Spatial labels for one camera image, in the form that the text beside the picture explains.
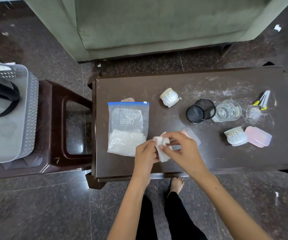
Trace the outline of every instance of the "brown table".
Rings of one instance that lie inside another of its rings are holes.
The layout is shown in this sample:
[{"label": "brown table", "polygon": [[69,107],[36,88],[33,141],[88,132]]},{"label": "brown table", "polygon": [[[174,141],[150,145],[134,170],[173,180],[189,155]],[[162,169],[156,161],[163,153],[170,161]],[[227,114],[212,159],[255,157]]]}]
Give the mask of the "brown table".
[{"label": "brown table", "polygon": [[[200,153],[208,169],[215,174],[259,170],[288,169],[288,85],[282,68],[226,69],[191,73],[173,73],[133,77],[98,77],[93,86],[93,166],[92,177],[99,182],[125,180],[132,175],[134,157],[107,153],[109,110],[107,102],[133,97],[147,101],[149,108],[148,139],[167,131],[191,128],[201,140]],[[173,88],[181,100],[171,108],[159,96]],[[268,109],[261,116],[250,115],[250,105],[265,90],[270,90]],[[212,120],[192,124],[185,117],[187,107],[200,98],[217,105],[226,99],[237,101],[242,116],[232,122]],[[257,126],[270,133],[268,147],[258,148],[250,143],[233,147],[224,131],[242,126]],[[156,163],[151,177],[187,176],[172,160]]]}]

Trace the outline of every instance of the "glass cup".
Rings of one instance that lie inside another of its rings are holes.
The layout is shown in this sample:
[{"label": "glass cup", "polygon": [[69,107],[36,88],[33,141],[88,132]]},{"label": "glass cup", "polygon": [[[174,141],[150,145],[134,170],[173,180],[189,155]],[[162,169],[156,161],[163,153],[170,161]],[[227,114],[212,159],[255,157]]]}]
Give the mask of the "glass cup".
[{"label": "glass cup", "polygon": [[240,105],[234,100],[225,100],[216,107],[216,114],[212,118],[215,122],[237,120],[242,114]]}]

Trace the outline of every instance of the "white tissue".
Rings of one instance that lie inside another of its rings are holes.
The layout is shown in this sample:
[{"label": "white tissue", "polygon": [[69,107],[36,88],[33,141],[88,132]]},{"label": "white tissue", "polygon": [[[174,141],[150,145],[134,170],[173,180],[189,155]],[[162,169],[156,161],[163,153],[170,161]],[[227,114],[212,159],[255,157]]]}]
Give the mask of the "white tissue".
[{"label": "white tissue", "polygon": [[163,162],[166,162],[166,161],[168,161],[169,159],[170,159],[170,157],[169,156],[167,156],[160,148],[159,148],[159,146],[160,145],[166,145],[166,144],[168,144],[168,143],[170,143],[170,139],[168,138],[168,137],[162,137],[162,135],[161,136],[155,136],[154,138],[153,138],[153,141],[156,141],[156,149],[157,149],[157,152],[158,152],[158,157],[159,157],[159,159],[160,159],[160,161],[163,163]]},{"label": "white tissue", "polygon": [[109,135],[107,152],[135,157],[136,147],[145,141],[146,136],[139,130],[119,131],[114,129]]}]

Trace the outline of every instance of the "plastic bag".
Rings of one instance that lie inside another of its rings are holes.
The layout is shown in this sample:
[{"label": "plastic bag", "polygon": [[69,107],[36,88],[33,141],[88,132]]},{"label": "plastic bag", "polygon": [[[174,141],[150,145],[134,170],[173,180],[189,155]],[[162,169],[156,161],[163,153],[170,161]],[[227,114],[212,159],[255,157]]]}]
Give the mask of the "plastic bag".
[{"label": "plastic bag", "polygon": [[148,102],[108,103],[110,112],[107,152],[135,157],[135,149],[146,141]]}]

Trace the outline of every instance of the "leg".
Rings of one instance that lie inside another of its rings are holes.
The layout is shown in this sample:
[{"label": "leg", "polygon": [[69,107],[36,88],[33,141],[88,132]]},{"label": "leg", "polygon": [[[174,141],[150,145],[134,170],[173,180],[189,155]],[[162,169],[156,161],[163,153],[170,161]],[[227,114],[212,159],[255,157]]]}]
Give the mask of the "leg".
[{"label": "leg", "polygon": [[165,200],[165,216],[168,221],[172,240],[206,240],[205,234],[194,225],[178,196],[183,185],[184,181],[182,178],[172,178],[170,193]]},{"label": "leg", "polygon": [[157,233],[153,217],[153,206],[152,202],[146,195],[143,196],[140,220],[136,233],[136,240],[139,239],[157,240]]}]

